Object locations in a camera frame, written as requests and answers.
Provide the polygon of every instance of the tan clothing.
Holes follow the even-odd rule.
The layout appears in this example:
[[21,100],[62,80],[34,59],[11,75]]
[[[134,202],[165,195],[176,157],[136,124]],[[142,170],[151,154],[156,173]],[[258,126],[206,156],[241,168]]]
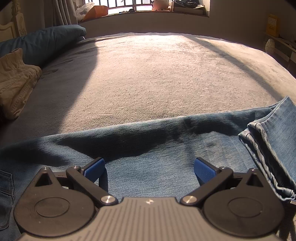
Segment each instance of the tan clothing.
[[38,66],[25,64],[22,49],[0,58],[0,108],[6,119],[16,119],[41,76]]

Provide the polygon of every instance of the yellow calendar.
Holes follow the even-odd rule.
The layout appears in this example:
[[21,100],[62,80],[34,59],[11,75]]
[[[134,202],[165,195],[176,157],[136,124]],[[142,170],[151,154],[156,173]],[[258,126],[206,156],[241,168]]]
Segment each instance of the yellow calendar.
[[279,18],[273,14],[269,14],[266,33],[278,37],[279,36]]

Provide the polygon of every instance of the blue gripper pad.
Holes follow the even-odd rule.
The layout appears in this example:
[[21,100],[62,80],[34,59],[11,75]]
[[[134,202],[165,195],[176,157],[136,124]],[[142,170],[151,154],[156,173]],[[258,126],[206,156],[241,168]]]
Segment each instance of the blue gripper pad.
[[104,171],[105,160],[101,158],[89,168],[85,169],[83,175],[94,183],[104,173]]
[[218,168],[202,158],[196,158],[194,160],[194,173],[200,185],[203,185],[217,175]]

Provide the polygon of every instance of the mattress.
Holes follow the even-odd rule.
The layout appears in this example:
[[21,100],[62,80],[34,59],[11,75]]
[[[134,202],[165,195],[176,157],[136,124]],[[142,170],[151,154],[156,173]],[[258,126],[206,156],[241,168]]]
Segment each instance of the mattress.
[[117,34],[50,62],[0,146],[121,123],[296,100],[295,78],[247,46],[189,34]]

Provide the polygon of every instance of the carved bedpost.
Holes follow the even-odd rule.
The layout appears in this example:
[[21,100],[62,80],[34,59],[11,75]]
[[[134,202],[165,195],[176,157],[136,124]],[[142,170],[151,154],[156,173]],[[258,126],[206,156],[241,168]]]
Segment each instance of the carved bedpost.
[[24,15],[20,12],[20,4],[18,0],[12,0],[12,19],[14,22],[16,32],[18,36],[24,36],[27,34]]

